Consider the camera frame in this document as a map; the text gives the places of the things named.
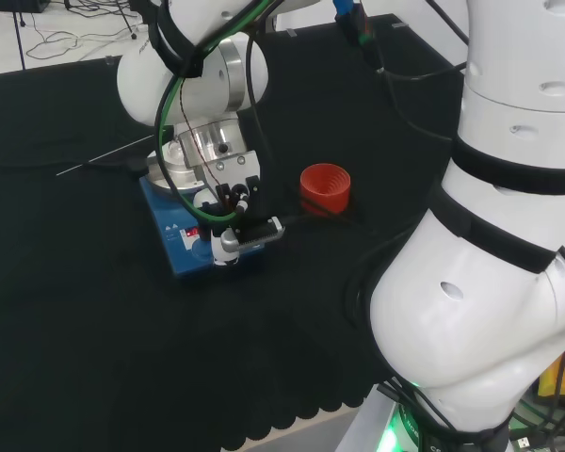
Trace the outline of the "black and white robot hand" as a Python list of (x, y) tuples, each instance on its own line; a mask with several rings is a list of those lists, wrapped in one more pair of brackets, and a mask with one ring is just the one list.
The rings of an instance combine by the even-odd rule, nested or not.
[(202, 188), (191, 196), (193, 208), (202, 212), (194, 227), (190, 251), (203, 266), (233, 266), (246, 255), (264, 248), (247, 238), (250, 228), (259, 224), (251, 212), (250, 191), (245, 185), (219, 185), (216, 191)]

